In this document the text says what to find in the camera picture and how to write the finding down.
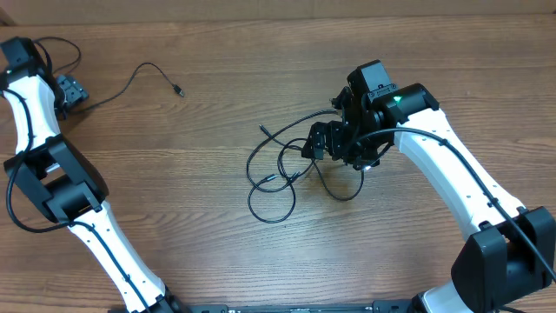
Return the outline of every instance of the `black plastic housing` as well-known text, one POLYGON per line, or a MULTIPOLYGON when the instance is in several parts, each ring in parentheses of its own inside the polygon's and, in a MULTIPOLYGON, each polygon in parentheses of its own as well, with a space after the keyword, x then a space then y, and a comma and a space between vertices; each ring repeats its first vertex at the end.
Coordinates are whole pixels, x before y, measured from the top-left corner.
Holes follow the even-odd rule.
MULTIPOLYGON (((552 265, 556 223, 548 210, 540 207, 515 220, 552 265)), ((467 239, 452 266, 452 280, 461 300, 471 311, 479 313, 496 310, 552 282, 539 259, 508 222, 487 225, 467 239)))
POLYGON ((0 48, 8 61, 8 66, 0 74, 1 90, 7 89, 10 83, 22 77, 39 75, 54 92, 56 113, 60 111, 64 99, 63 91, 52 75, 51 69, 47 68, 33 41, 25 37, 13 37, 0 43, 0 48))
POLYGON ((382 144, 393 143, 394 134, 355 144, 358 137, 395 128, 413 113, 440 107, 419 83, 398 90, 379 60, 359 66, 347 76, 347 81, 349 87, 331 101, 335 109, 341 110, 342 121, 313 124, 301 150, 302 157, 321 160, 326 150, 333 160, 342 159, 356 170, 376 166, 378 149, 382 144))
POLYGON ((56 81, 60 88, 62 88, 65 95, 63 111, 57 112, 56 114, 65 114, 76 107, 79 103, 89 98, 89 92, 87 92, 87 90, 85 90, 74 77, 70 75, 60 75, 56 78, 56 81))
MULTIPOLYGON (((8 176, 20 156, 4 162, 8 176)), ((16 185, 52 223, 69 222, 86 210, 96 210, 109 194, 96 168, 61 134, 30 151, 17 172, 16 185), (64 174, 44 185, 41 180, 56 163, 64 174)))

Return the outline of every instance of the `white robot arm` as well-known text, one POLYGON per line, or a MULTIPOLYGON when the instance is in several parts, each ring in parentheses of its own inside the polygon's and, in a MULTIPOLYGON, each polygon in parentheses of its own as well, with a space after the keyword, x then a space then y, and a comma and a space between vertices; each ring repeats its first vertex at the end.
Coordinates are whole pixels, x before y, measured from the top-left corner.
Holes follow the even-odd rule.
MULTIPOLYGON (((47 219, 54 223, 60 223, 62 226, 67 226, 71 232, 89 247, 120 290, 128 312, 195 313, 199 311, 213 313, 212 310, 204 310, 203 308, 206 308, 204 306, 183 307, 179 300, 169 293, 162 280, 147 268, 132 248, 117 225, 110 205, 106 201, 108 188, 102 177, 75 147, 60 134, 54 109, 56 102, 61 101, 60 97, 63 98, 63 93, 60 92, 51 73, 45 70, 44 63, 32 42, 29 39, 14 38, 6 43, 2 43, 2 48, 10 63, 9 69, 2 75, 3 90, 10 90, 10 92, 4 92, 3 94, 13 109, 18 134, 17 156, 8 160, 4 164, 4 168, 10 177, 13 178, 15 184, 47 219), (27 124, 28 117, 24 110, 25 105, 29 109, 31 127, 27 124), (30 129, 35 136, 30 150, 27 151, 30 129), (49 171, 57 167, 62 168, 65 175, 52 183, 42 185, 40 180, 48 175, 49 171)), ((376 63, 360 67, 358 75, 363 77, 374 75, 378 77, 377 79, 384 79, 384 75, 379 70, 376 71, 376 68, 373 67, 374 65, 376 63)), ((359 99, 361 99, 363 93, 358 91, 361 88, 361 82, 357 80, 357 77, 352 77, 350 85, 354 94, 356 96, 359 95, 359 99)), ((525 210, 524 205, 517 198, 509 195, 502 189, 480 166, 454 134, 438 105, 434 103, 431 105, 432 100, 427 98, 428 94, 425 90, 420 89, 416 91, 412 87, 408 91, 405 90, 407 94, 404 94, 405 91, 399 90, 401 93, 398 92, 395 94, 398 96, 392 97, 394 103, 392 103, 391 99, 388 100, 384 106, 381 106, 382 112, 379 112, 379 114, 373 105, 381 103, 380 89, 391 88, 396 90, 397 88, 395 88, 395 85, 391 86, 387 83, 379 83, 377 85, 379 86, 378 91, 367 90, 366 93, 366 96, 376 93, 376 95, 372 96, 374 98, 370 99, 370 102, 366 104, 369 116, 376 117, 374 119, 374 121, 377 121, 376 125, 373 128, 373 123, 370 123, 368 119, 362 118, 361 120, 366 121, 366 124, 364 127, 360 126, 357 130, 363 131, 367 128, 365 131, 373 131, 381 128, 376 127, 377 125, 384 126, 385 124, 390 124, 390 128, 424 130, 446 138, 471 164, 480 180, 489 186, 494 196, 499 199, 501 206, 505 208, 506 213, 510 217, 522 215, 522 211, 525 210), (403 97, 407 97, 409 101, 404 103, 405 100, 401 101, 403 97), (419 110, 415 109, 415 105, 421 106, 422 104, 427 105, 419 107, 419 110)), ((317 134, 319 133, 312 134, 312 136, 317 138, 317 134)), ((492 305, 488 303, 486 305, 485 302, 487 300, 492 300, 490 297, 492 296, 490 292, 492 290, 477 290, 476 292, 478 293, 482 292, 481 296, 477 297, 479 299, 477 303, 468 301, 467 293, 470 287, 471 291, 469 292, 475 292, 473 286, 468 284, 477 283, 460 277, 468 274, 466 270, 483 269, 478 273, 472 272, 471 276, 474 277, 473 275, 476 274, 479 282, 478 285, 484 284, 487 281, 485 276, 490 275, 490 272, 486 271, 489 269, 488 266, 492 265, 493 262, 499 261, 496 257, 487 260, 478 259, 476 256, 479 252, 473 249, 476 247, 475 243, 484 243, 485 239, 482 238, 482 235, 490 234, 488 239, 494 238, 492 240, 498 240, 498 242, 492 245, 489 243, 488 246, 485 245, 482 248, 485 248, 485 251, 489 251, 488 248, 491 246, 500 247, 500 238, 495 235, 497 231, 506 233, 505 226, 503 226, 505 218, 493 207, 493 204, 483 194, 483 190, 469 176, 468 169, 463 166, 461 161, 450 150, 439 144, 439 142, 430 140, 429 137, 403 131, 395 132, 395 135, 392 137, 384 137, 383 139, 385 138, 394 141, 400 151, 417 164, 425 174, 455 216, 463 238, 467 241, 466 247, 469 246, 467 250, 464 248, 459 261, 456 261, 454 265, 456 271, 454 274, 453 269, 453 277, 457 277, 457 280, 450 281, 444 286, 429 290, 420 295, 420 306, 414 307, 409 302, 405 312, 417 312, 420 310, 428 313, 467 313, 472 311, 468 304, 477 304, 476 307, 472 307, 473 311, 492 310, 492 305, 499 306, 500 304, 505 304, 515 297, 524 296, 538 289, 545 288, 550 284, 551 281, 546 280, 546 276, 544 281, 541 278, 539 282, 539 275, 541 275, 539 273, 542 273, 542 270, 539 271, 538 264, 533 262, 532 268, 523 270, 521 263, 530 264, 531 260, 521 260, 503 250, 495 256, 506 258, 504 259, 506 262, 500 264, 500 267, 504 266, 504 275, 506 274, 507 263, 515 261, 514 258, 517 259, 515 264, 512 265, 518 269, 517 274, 504 276, 504 279, 507 278, 507 283, 510 285, 508 288, 512 291, 511 295, 501 296, 496 293, 493 299, 497 303, 492 305), (484 264, 482 264, 484 266, 472 267, 471 269, 461 266, 467 259, 484 261, 484 264), (512 288, 511 282, 516 281, 516 279, 523 283, 524 287, 512 288)), ((311 150, 314 150, 315 146, 311 146, 313 143, 314 141, 308 140, 306 147, 303 149, 305 150, 310 146, 311 150)), ((370 149, 375 148, 373 143, 370 142, 361 141, 361 144, 370 144, 370 149)), ((329 152, 331 154, 334 153, 333 147, 329 147, 329 152)), ((346 156, 345 160, 354 163, 354 166, 361 166, 360 163, 357 163, 361 160, 360 157, 350 157, 346 156)), ((554 250, 553 219, 549 221, 550 223, 543 223, 546 220, 545 218, 541 218, 540 222, 534 220, 534 217, 546 216, 546 210, 532 211, 531 214, 526 216, 530 218, 522 224, 529 223, 528 225, 531 229, 528 232, 534 232, 534 234, 539 236, 542 235, 543 238, 546 237, 545 239, 536 238, 535 243, 538 245, 544 244, 544 246, 548 247, 552 245, 550 252, 545 254, 545 257, 552 263, 554 250), (541 228, 542 231, 535 232, 538 228, 541 228)), ((503 237, 501 240, 503 247, 506 247, 503 237)), ((373 304, 376 308, 379 308, 381 305, 386 304, 384 302, 373 304)))

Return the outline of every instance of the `wooden table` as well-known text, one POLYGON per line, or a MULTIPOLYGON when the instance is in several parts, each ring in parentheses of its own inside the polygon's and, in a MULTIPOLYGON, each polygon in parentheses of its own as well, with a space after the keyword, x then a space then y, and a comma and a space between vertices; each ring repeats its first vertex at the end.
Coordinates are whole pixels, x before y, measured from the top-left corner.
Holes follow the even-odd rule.
MULTIPOLYGON (((556 215, 551 15, 0 29, 0 39, 13 36, 76 42, 83 61, 74 74, 89 103, 115 94, 145 61, 187 91, 178 97, 145 68, 121 97, 61 125, 103 174, 118 222, 145 263, 186 303, 367 303, 409 298, 449 279, 463 246, 460 232, 425 177, 397 151, 367 174, 351 202, 333 201, 310 172, 295 185, 298 204, 286 222, 260 223, 246 205, 245 162, 265 137, 259 123, 278 130, 329 108, 347 74, 376 58, 400 86, 427 86, 502 186, 530 208, 545 205, 556 215)), ((63 43, 45 45, 55 65, 75 57, 63 43)), ((306 137, 309 126, 282 138, 306 137)), ((0 140, 7 159, 16 137, 6 103, 0 140)), ((278 151, 271 144, 255 159, 255 177, 277 172, 278 151)), ((293 152, 286 159, 292 172, 307 164, 293 152)), ((357 172, 322 163, 336 192, 354 190, 357 172)), ((284 191, 257 193, 253 202, 272 217, 291 200, 284 191)), ((14 205, 26 223, 47 225, 20 192, 14 205)), ((0 311, 105 312, 122 304, 67 230, 25 233, 2 213, 0 233, 0 311)), ((556 288, 513 305, 554 312, 556 288)))

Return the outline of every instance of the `black metal base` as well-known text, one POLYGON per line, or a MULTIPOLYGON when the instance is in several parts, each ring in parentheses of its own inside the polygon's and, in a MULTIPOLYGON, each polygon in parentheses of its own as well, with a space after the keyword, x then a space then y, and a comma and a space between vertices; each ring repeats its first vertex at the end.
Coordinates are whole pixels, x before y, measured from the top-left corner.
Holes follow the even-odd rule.
MULTIPOLYGON (((109 310, 109 313, 128 313, 109 310)), ((228 307, 227 305, 187 305, 183 313, 413 313, 411 300, 377 300, 367 304, 267 305, 228 307)))

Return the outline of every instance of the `black wire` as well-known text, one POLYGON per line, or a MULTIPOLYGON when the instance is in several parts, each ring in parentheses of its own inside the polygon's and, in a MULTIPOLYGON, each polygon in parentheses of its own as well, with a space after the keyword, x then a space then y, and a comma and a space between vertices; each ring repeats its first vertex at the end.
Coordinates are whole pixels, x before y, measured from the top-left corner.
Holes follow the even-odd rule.
POLYGON ((102 100, 101 102, 98 102, 98 103, 95 103, 95 104, 91 104, 90 106, 88 106, 88 107, 86 107, 86 108, 84 108, 84 109, 81 109, 81 110, 70 110, 69 113, 70 113, 70 114, 85 113, 85 112, 87 112, 87 111, 96 109, 96 108, 99 107, 100 105, 103 105, 103 104, 105 104, 105 103, 107 103, 107 102, 110 102, 110 101, 116 99, 117 97, 119 97, 119 96, 131 85, 131 82, 133 81, 133 79, 134 79, 134 78, 136 77, 136 75, 137 75, 137 71, 139 71, 139 69, 141 69, 141 67, 144 66, 144 65, 152 65, 152 66, 156 67, 156 69, 157 69, 158 71, 160 71, 160 73, 162 74, 162 76, 168 81, 168 83, 169 83, 170 85, 172 85, 172 87, 175 88, 175 87, 177 86, 176 84, 172 83, 172 81, 166 76, 166 74, 164 74, 164 72, 163 72, 158 66, 156 66, 156 64, 151 63, 151 62, 143 62, 143 63, 139 64, 139 66, 136 67, 136 69, 133 71, 133 74, 132 74, 131 77, 129 78, 128 83, 126 83, 125 87, 123 87, 123 89, 122 89, 120 92, 116 93, 114 96, 112 96, 112 97, 110 97, 110 98, 108 98, 108 99, 102 100))
POLYGON ((112 254, 112 251, 109 249, 108 245, 104 242, 104 240, 101 238, 101 236, 98 234, 98 232, 96 232, 94 227, 92 227, 92 226, 90 226, 86 223, 83 223, 83 222, 74 221, 74 222, 68 222, 68 223, 59 223, 57 225, 50 226, 50 227, 47 227, 47 228, 44 228, 44 229, 34 229, 34 228, 31 228, 31 227, 21 223, 21 221, 19 221, 19 219, 17 218, 17 216, 16 216, 16 214, 13 210, 12 204, 11 204, 11 195, 13 193, 13 188, 14 188, 14 183, 16 181, 17 172, 19 171, 19 169, 23 165, 23 162, 25 161, 26 156, 29 154, 29 151, 33 147, 34 135, 33 135, 33 126, 31 124, 31 117, 30 117, 29 107, 27 106, 27 103, 25 102, 25 99, 23 99, 23 97, 20 94, 18 94, 17 92, 15 92, 13 90, 8 90, 7 89, 7 90, 4 90, 3 92, 10 93, 11 95, 14 95, 15 97, 17 97, 17 99, 19 100, 19 102, 23 106, 23 110, 25 111, 25 118, 26 118, 26 121, 27 121, 27 134, 28 134, 28 140, 29 140, 27 142, 27 146, 25 147, 25 150, 23 150, 22 152, 17 154, 18 157, 17 157, 16 165, 14 166, 13 171, 11 171, 11 173, 10 173, 10 179, 8 181, 8 187, 6 188, 6 208, 8 210, 8 215, 10 216, 11 220, 13 221, 13 223, 17 227, 21 228, 22 230, 26 230, 28 232, 35 233, 35 234, 46 233, 46 232, 53 231, 53 230, 60 230, 61 228, 65 228, 65 227, 73 227, 74 225, 81 225, 81 226, 85 227, 88 231, 92 232, 95 235, 96 239, 98 239, 100 244, 104 247, 104 249, 106 250, 106 253, 109 255, 109 257, 112 260, 112 262, 114 263, 114 265, 120 271, 120 274, 123 276, 126 283, 129 284, 131 289, 136 293, 136 295, 139 298, 139 300, 141 301, 141 303, 145 306, 145 310, 148 313, 150 313, 150 309, 149 309, 149 306, 147 305, 147 302, 145 301, 145 299, 143 298, 143 296, 141 295, 141 293, 139 292, 137 287, 131 281, 130 276, 125 273, 125 271, 123 270, 120 263, 117 262, 116 257, 114 256, 114 254, 112 254))
POLYGON ((52 70, 52 66, 50 66, 49 71, 52 72, 52 74, 56 74, 59 70, 63 70, 67 67, 70 67, 71 65, 75 65, 74 67, 72 67, 71 69, 69 69, 66 74, 71 73, 73 70, 75 70, 77 68, 77 66, 79 66, 79 63, 81 62, 81 49, 79 49, 79 47, 75 44, 72 43, 70 40, 65 39, 65 38, 61 38, 61 37, 53 37, 53 36, 48 36, 48 37, 40 37, 38 39, 35 39, 33 42, 36 43, 39 47, 42 47, 44 50, 45 55, 48 55, 48 53, 46 52, 46 49, 40 44, 42 41, 44 40, 55 40, 55 41, 61 41, 64 43, 69 43, 71 44, 74 48, 76 48, 77 50, 77 58, 71 62, 71 63, 67 63, 64 66, 60 66, 59 68, 56 68, 54 71, 52 70))
POLYGON ((44 57, 46 57, 46 68, 48 69, 49 72, 52 72, 52 59, 50 58, 49 52, 46 50, 46 48, 44 48, 42 43, 35 42, 35 44, 43 50, 44 57))
POLYGON ((372 132, 372 133, 368 133, 366 135, 363 135, 363 136, 359 137, 357 140, 355 140, 349 146, 351 147, 353 144, 356 144, 356 143, 358 143, 358 142, 360 142, 361 140, 364 140, 364 139, 370 139, 372 137, 379 137, 379 136, 384 135, 384 134, 392 134, 392 133, 395 133, 395 132, 410 132, 410 133, 422 135, 424 137, 429 137, 429 138, 432 138, 432 139, 436 140, 437 142, 439 142, 440 145, 446 146, 450 151, 452 151, 452 153, 455 154, 455 156, 460 160, 460 162, 463 164, 463 166, 467 169, 467 171, 469 172, 471 177, 479 185, 480 189, 483 191, 483 193, 485 194, 488 201, 494 206, 494 208, 496 208, 496 210, 504 217, 504 219, 507 220, 507 222, 513 228, 513 230, 515 230, 517 232, 517 234, 521 238, 521 240, 523 240, 523 242, 531 250, 531 252, 539 259, 539 261, 542 263, 543 267, 545 267, 545 269, 548 271, 548 274, 550 274, 550 276, 552 277, 552 280, 554 282, 556 282, 556 273, 554 273, 554 270, 553 270, 552 266, 550 264, 548 264, 546 259, 540 254, 537 247, 535 247, 535 245, 531 241, 531 239, 529 239, 529 237, 523 232, 523 230, 518 226, 518 224, 515 223, 515 221, 512 219, 512 217, 509 216, 504 211, 504 209, 502 208, 502 206, 499 203, 499 200, 496 197, 493 196, 493 194, 490 192, 490 190, 486 187, 486 185, 480 179, 479 175, 477 174, 475 169, 471 166, 471 164, 465 159, 465 157, 463 155, 461 155, 461 153, 455 147, 452 146, 452 144, 450 144, 448 142, 448 140, 446 138, 439 137, 439 136, 437 136, 433 133, 429 133, 429 132, 424 131, 424 130, 417 130, 417 129, 411 129, 411 128, 396 128, 396 129, 378 130, 378 131, 375 131, 375 132, 372 132))
POLYGON ((507 306, 501 306, 499 308, 499 310, 505 311, 505 312, 510 312, 510 313, 526 313, 525 311, 517 310, 517 309, 514 309, 514 308, 507 307, 507 306))
MULTIPOLYGON (((294 173, 292 176, 289 176, 288 173, 286 172, 286 169, 284 167, 284 162, 283 162, 283 157, 284 157, 285 151, 287 149, 298 150, 298 151, 301 150, 300 146, 294 145, 292 143, 297 142, 297 141, 304 141, 305 142, 305 141, 307 141, 307 139, 306 138, 296 138, 296 139, 290 140, 288 143, 283 143, 283 142, 279 141, 278 139, 276 139, 276 136, 280 135, 283 131, 295 126, 296 124, 298 124, 302 121, 305 121, 305 120, 307 120, 311 117, 316 117, 316 116, 319 116, 319 115, 322 115, 322 114, 337 114, 337 110, 322 110, 322 111, 316 112, 314 114, 308 115, 308 116, 303 117, 302 119, 300 119, 298 121, 295 121, 295 122, 291 123, 290 125, 284 127, 283 129, 278 130, 276 133, 274 133, 274 135, 270 134, 270 132, 263 125, 259 125, 259 128, 261 129, 261 131, 265 135, 267 135, 268 138, 266 140, 264 140, 262 143, 260 143, 253 150, 253 152, 251 153, 251 155, 249 156, 248 161, 247 161, 247 176, 248 176, 249 181, 253 185, 253 188, 251 189, 251 191, 249 192, 249 195, 248 195, 248 208, 249 208, 249 211, 251 211, 251 214, 253 214, 253 216, 255 218, 257 218, 259 221, 264 222, 264 223, 279 223, 279 222, 285 221, 292 214, 292 212, 295 208, 295 200, 296 200, 295 189, 293 187, 293 182, 295 180, 297 180, 297 178, 307 174, 308 171, 312 167, 316 168, 317 173, 319 175, 319 178, 321 179, 322 186, 324 187, 324 189, 327 191, 327 193, 333 199, 338 200, 338 201, 349 201, 349 200, 352 200, 353 198, 355 198, 361 192, 361 189, 363 188, 363 184, 365 182, 365 171, 364 170, 361 170, 361 183, 359 184, 359 188, 357 189, 357 191, 352 196, 345 196, 345 197, 344 196, 337 196, 332 192, 332 190, 330 190, 330 188, 326 184, 324 176, 321 173, 321 169, 318 167, 318 165, 316 163, 316 160, 314 160, 314 159, 311 159, 311 163, 309 164, 309 166, 303 172, 298 171, 298 172, 294 173), (249 165, 250 165, 252 159, 255 157, 256 153, 261 149, 261 147, 264 146, 265 144, 269 143, 270 141, 274 141, 274 142, 276 142, 276 143, 278 143, 279 145, 282 146, 282 149, 281 149, 280 153, 278 154, 278 159, 277 159, 276 162, 277 162, 278 172, 280 173, 280 176, 286 180, 286 183, 284 185, 282 185, 280 188, 273 189, 273 190, 264 189, 264 188, 261 187, 261 185, 274 180, 275 178, 277 178, 277 175, 273 174, 273 175, 266 176, 261 181, 259 181, 257 183, 254 182, 249 175, 250 174, 249 173, 249 165), (261 218, 261 217, 259 217, 255 214, 255 212, 254 212, 254 210, 251 206, 251 196, 253 196, 253 193, 255 192, 255 190, 259 190, 259 191, 262 191, 262 192, 268 192, 269 193, 269 192, 282 191, 282 190, 285 190, 287 187, 289 187, 292 190, 292 195, 293 195, 294 201, 292 203, 292 206, 291 206, 289 212, 286 214, 286 216, 284 216, 284 217, 282 217, 278 220, 267 220, 267 219, 261 218)), ((384 155, 384 153, 386 153, 386 151, 390 148, 390 146, 391 146, 391 144, 387 145, 383 149, 383 151, 379 154, 379 156, 378 156, 378 158, 375 162, 377 162, 378 159, 380 157, 382 157, 384 155)))

